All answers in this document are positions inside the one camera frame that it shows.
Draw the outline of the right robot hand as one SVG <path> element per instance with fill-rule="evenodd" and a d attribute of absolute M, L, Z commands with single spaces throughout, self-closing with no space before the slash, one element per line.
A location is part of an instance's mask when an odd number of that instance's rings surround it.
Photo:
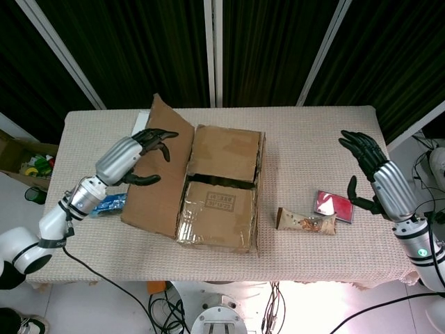
<path fill-rule="evenodd" d="M 370 136 L 361 132 L 341 131 L 340 144 L 356 158 L 359 167 L 374 191 L 372 200 L 356 194 L 357 177 L 352 176 L 348 199 L 357 207 L 385 219 L 399 223 L 414 217 L 416 197 L 400 168 L 389 160 L 380 146 Z"/>

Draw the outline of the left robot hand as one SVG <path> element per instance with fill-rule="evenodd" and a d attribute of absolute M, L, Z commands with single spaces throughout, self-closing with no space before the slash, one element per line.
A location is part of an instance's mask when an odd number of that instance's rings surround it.
<path fill-rule="evenodd" d="M 134 167 L 141 157 L 152 150 L 160 150 L 163 158 L 169 162 L 170 151 L 163 141 L 178 135 L 177 132 L 148 128 L 131 137 L 125 136 L 95 164 L 96 176 L 107 186 L 121 183 L 136 186 L 155 184 L 161 180 L 160 175 L 138 176 L 134 174 Z"/>

